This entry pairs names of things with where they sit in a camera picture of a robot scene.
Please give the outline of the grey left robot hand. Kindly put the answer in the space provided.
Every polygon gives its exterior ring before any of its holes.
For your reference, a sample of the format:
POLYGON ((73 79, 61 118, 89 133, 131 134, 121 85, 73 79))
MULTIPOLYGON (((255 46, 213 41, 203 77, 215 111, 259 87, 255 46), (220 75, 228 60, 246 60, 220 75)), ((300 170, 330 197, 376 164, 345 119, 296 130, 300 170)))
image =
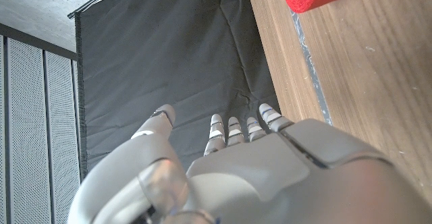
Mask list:
POLYGON ((268 104, 246 133, 213 115, 188 169, 169 143, 175 112, 159 107, 79 187, 68 223, 430 223, 431 205, 370 144, 268 104))

